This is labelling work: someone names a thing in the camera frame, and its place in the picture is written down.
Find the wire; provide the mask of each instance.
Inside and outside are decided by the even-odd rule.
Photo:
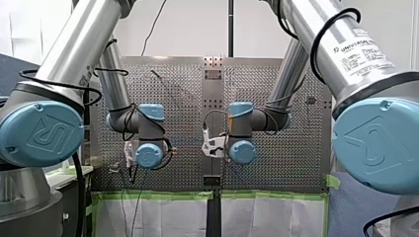
[[[296,86],[295,87],[295,89],[293,89],[293,91],[289,94],[289,95],[287,95],[287,96],[284,96],[284,97],[282,97],[282,98],[279,98],[278,100],[275,100],[275,101],[269,101],[269,102],[266,102],[265,104],[274,104],[274,103],[278,103],[278,102],[281,102],[281,101],[283,101],[283,100],[286,100],[286,99],[288,99],[288,98],[291,98],[296,92],[298,92],[299,91],[299,89],[302,87],[302,85],[304,84],[304,81],[305,81],[305,76],[304,76],[304,78],[302,78],[302,80],[301,80],[301,82],[298,84],[298,86]]]
[[[135,171],[133,172],[133,177],[132,177],[132,180],[130,180],[130,182],[132,183],[132,184],[134,184],[135,183],[135,179],[136,179],[136,173],[138,172],[138,165],[136,165],[135,166]]]
[[[211,111],[208,111],[207,113],[206,113],[206,116],[204,117],[204,124],[203,124],[203,128],[204,129],[206,129],[207,128],[207,117],[210,115],[210,114],[212,114],[212,113],[220,113],[220,114],[225,114],[225,115],[229,115],[229,113],[228,112],[225,112],[225,111],[222,111],[222,110],[211,110]]]
[[[164,127],[162,125],[160,125],[159,123],[157,123],[155,120],[151,119],[148,115],[146,115],[145,113],[143,113],[140,109],[137,109],[137,110],[138,110],[138,112],[140,114],[142,114],[145,117],[145,119],[149,120],[154,125],[158,126],[163,131],[163,134],[166,133],[166,129],[164,129]]]
[[[364,236],[365,237],[370,237],[370,234],[368,233],[368,230],[370,227],[372,227],[373,225],[377,224],[378,222],[385,220],[385,219],[390,219],[392,217],[398,216],[398,215],[409,215],[409,214],[414,214],[419,212],[419,206],[414,206],[414,207],[410,207],[410,208],[406,208],[406,209],[402,209],[399,211],[395,211],[389,214],[385,214],[382,216],[379,216],[373,220],[370,220],[369,222],[367,222],[364,225],[363,231],[364,231]]]
[[[312,45],[312,48],[311,48],[311,53],[310,53],[310,66],[311,66],[311,70],[312,70],[313,74],[323,84],[325,84],[325,82],[324,82],[322,76],[320,75],[320,72],[318,70],[318,65],[317,65],[317,52],[318,52],[318,48],[320,46],[320,41],[323,38],[324,34],[326,34],[326,32],[330,29],[330,27],[332,27],[335,24],[335,22],[337,22],[338,20],[340,20],[344,17],[348,17],[346,15],[348,13],[354,13],[357,16],[357,22],[358,23],[361,22],[361,12],[358,9],[356,9],[356,8],[344,9],[340,13],[336,14],[335,16],[333,16],[329,20],[327,20],[327,22],[324,24],[324,26],[318,32],[317,36],[314,38],[313,45]]]
[[[133,133],[128,138],[126,138],[126,132],[128,132],[128,125],[132,119],[132,116],[135,110],[136,110],[136,103],[132,103],[130,112],[126,113],[126,116],[124,117],[123,141],[129,141],[134,137],[134,133]]]
[[[145,49],[147,48],[147,43],[148,43],[148,40],[150,39],[151,35],[153,34],[154,27],[156,26],[157,20],[159,19],[160,14],[161,14],[161,12],[163,11],[164,5],[166,5],[166,2],[167,2],[167,0],[164,0],[164,1],[163,1],[163,3],[161,4],[160,10],[158,11],[158,14],[157,14],[156,18],[154,19],[153,26],[151,27],[151,31],[150,31],[150,33],[148,34],[147,38],[145,39],[145,42],[144,42],[144,48],[142,49],[141,56],[144,56]]]
[[[120,72],[123,76],[128,76],[129,72],[123,69],[108,69],[108,68],[101,68],[101,67],[97,67],[95,68],[95,71],[93,71],[93,75],[95,75],[96,77],[99,77],[98,73],[96,73],[96,71],[106,71],[106,72]]]
[[[123,211],[123,215],[124,215],[124,224],[125,224],[125,228],[126,228],[126,237],[128,237],[128,229],[126,226],[126,208],[124,205],[124,191],[126,190],[126,179],[124,177],[123,172],[121,172],[121,170],[119,170],[119,173],[121,174],[121,179],[123,180],[123,189],[121,191],[121,206],[122,206],[122,211]]]
[[[35,74],[37,72],[38,72],[37,70],[23,70],[23,71],[19,72],[19,75],[23,78],[41,83],[43,85],[59,86],[59,87],[64,87],[64,88],[83,90],[85,92],[94,92],[94,93],[98,94],[98,97],[94,101],[89,102],[87,104],[84,104],[84,106],[86,106],[86,107],[93,106],[102,99],[102,92],[99,91],[98,89],[95,89],[95,88],[81,87],[81,86],[75,86],[75,85],[64,84],[64,83],[59,83],[59,82],[52,82],[52,81],[44,81],[44,80],[38,79],[36,77],[32,77],[32,76],[27,75],[27,74]]]
[[[132,236],[133,236],[133,226],[134,226],[134,224],[135,224],[136,213],[138,212],[139,198],[141,197],[141,194],[142,194],[142,189],[143,189],[143,187],[144,187],[144,184],[145,184],[145,179],[147,178],[147,174],[148,174],[148,172],[147,172],[147,170],[145,170],[145,172],[144,172],[144,177],[142,178],[142,182],[141,182],[141,185],[140,185],[140,187],[139,187],[139,194],[138,194],[138,197],[136,198],[135,212],[134,212],[134,215],[133,215],[132,227],[131,227],[131,236],[130,236],[130,237],[132,237]]]
[[[284,30],[284,32],[286,32],[290,37],[298,40],[298,36],[291,32],[290,26],[288,25],[287,20],[284,20],[286,22],[286,25],[284,25],[283,17],[281,16],[281,13],[282,13],[281,2],[282,0],[278,1],[278,5],[277,5],[278,22],[280,23],[280,26]]]
[[[265,111],[265,109],[259,109],[259,108],[255,108],[255,110],[262,112],[263,114],[265,114],[265,116],[267,116],[269,119],[271,119],[274,124],[275,124],[275,131],[273,133],[269,133],[267,130],[265,130],[265,134],[267,135],[276,135],[278,133],[278,131],[280,131],[280,126],[278,125],[278,122],[275,120],[275,118],[269,114],[268,112]]]
[[[76,170],[77,177],[77,228],[76,228],[76,237],[82,237],[83,234],[83,221],[86,216],[86,204],[85,204],[85,184],[83,177],[83,170],[81,168],[81,163],[77,152],[72,156],[74,162],[74,168]]]
[[[158,171],[158,170],[163,169],[164,167],[166,167],[170,163],[170,161],[172,160],[172,157],[173,157],[173,152],[171,151],[170,152],[170,155],[169,155],[169,158],[167,158],[166,162],[163,165],[161,165],[161,166],[159,166],[157,168],[153,168],[151,170],[152,171]]]
[[[109,40],[109,42],[106,44],[104,51],[106,51],[108,49],[108,47],[110,47],[112,44],[117,43],[118,40],[117,39],[111,39]],[[95,75],[96,77],[99,77],[98,73],[96,73],[96,71],[107,71],[107,72],[119,72],[121,73],[123,76],[128,76],[129,72],[123,69],[118,69],[118,68],[101,68],[101,67],[96,67],[93,70],[93,75]]]

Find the green tape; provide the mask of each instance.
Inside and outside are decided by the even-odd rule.
[[[125,190],[124,194],[121,191],[117,192],[99,192],[92,193],[97,199],[155,199],[155,200],[206,200],[212,198],[212,192],[156,192],[156,191],[138,191]]]
[[[325,200],[325,194],[299,194],[292,192],[277,191],[226,191],[221,193],[226,199],[251,199],[251,198],[276,198],[276,199],[300,199],[300,200]]]
[[[334,177],[332,175],[326,176],[326,185],[329,188],[333,188],[335,190],[339,190],[340,188],[340,180],[337,177]]]
[[[86,216],[90,215],[93,212],[92,205],[86,207]]]
[[[96,236],[96,220],[98,219],[98,205],[100,204],[100,200],[98,196],[92,195],[92,236]]]
[[[330,201],[330,195],[325,194],[325,200],[324,200],[324,224],[323,224],[323,235],[324,237],[329,236],[329,201]]]

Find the white wall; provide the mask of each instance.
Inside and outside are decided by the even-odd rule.
[[[115,37],[124,56],[139,56],[163,0],[137,1],[118,23]],[[145,55],[227,55],[228,0],[168,0]],[[235,1],[235,47],[238,57],[284,57],[290,38],[268,4]]]
[[[0,0],[0,53],[41,64],[71,9],[71,0]]]

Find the metal pole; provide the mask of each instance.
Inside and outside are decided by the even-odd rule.
[[[121,68],[120,55],[115,43],[112,43],[105,49],[100,59],[99,67],[107,69]],[[108,109],[115,111],[129,108],[130,99],[125,77],[119,72],[98,71],[98,74]]]
[[[294,96],[291,95],[304,78],[307,60],[308,54],[302,44],[292,39],[267,106],[286,110],[292,105]]]
[[[228,57],[234,56],[234,0],[228,0]]]
[[[36,77],[52,82],[87,86],[92,70],[98,63],[120,16],[121,6],[118,1],[81,0]],[[42,87],[83,105],[81,91],[58,86]]]

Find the perforated metal panel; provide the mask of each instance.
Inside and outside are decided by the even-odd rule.
[[[277,78],[278,63],[263,59],[226,59],[223,66],[225,105],[248,101],[262,108]],[[322,154],[322,148],[330,146],[327,139],[322,139],[322,135],[330,139],[330,119],[323,119],[330,116],[331,107],[331,97],[324,92],[323,85],[309,71],[295,97],[290,128],[274,136],[254,132],[255,162],[248,166],[225,162],[223,187],[322,192],[328,171],[328,156]],[[315,100],[315,103],[310,105],[307,100]]]
[[[160,103],[165,109],[166,136],[179,148],[170,164],[160,171],[149,172],[144,189],[160,191],[202,190],[201,169],[201,58],[125,58],[124,69],[130,98],[137,104]],[[151,70],[158,73],[159,80]],[[138,170],[135,185],[127,181],[126,170],[121,174],[110,172],[112,165],[125,166],[122,135],[109,131],[105,125],[108,109],[102,101],[99,106],[99,144],[102,167],[96,173],[93,186],[97,190],[120,189],[122,186],[140,188],[143,170]]]
[[[179,153],[165,169],[147,175],[143,188],[201,191],[204,188],[204,170],[208,170],[208,167],[204,167],[208,162],[203,160],[209,159],[203,158],[201,151],[203,94],[205,90],[213,89],[203,88],[203,59],[128,57],[123,59],[123,64],[130,73],[126,80],[132,101],[138,104],[163,104],[167,136],[179,148]],[[220,99],[225,109],[232,101],[250,101],[262,107],[272,90],[281,61],[225,58],[222,64],[220,83],[224,85],[224,90]],[[162,81],[150,70],[156,71],[163,78]],[[314,98],[315,104],[308,105],[307,97]],[[292,126],[276,136],[255,132],[254,141],[258,149],[255,163],[247,167],[233,164],[222,166],[218,171],[225,171],[222,174],[223,187],[322,192],[330,149],[330,98],[323,86],[309,73],[294,101]],[[133,186],[127,181],[122,136],[106,128],[107,113],[102,101],[98,106],[99,120],[92,121],[100,128],[97,138],[101,161],[93,187],[96,190],[140,188],[141,179],[137,179]],[[212,128],[216,132],[223,130],[223,127]],[[119,173],[110,172],[110,168],[115,168],[118,162],[122,170]],[[141,178],[143,171],[138,173],[137,176]]]

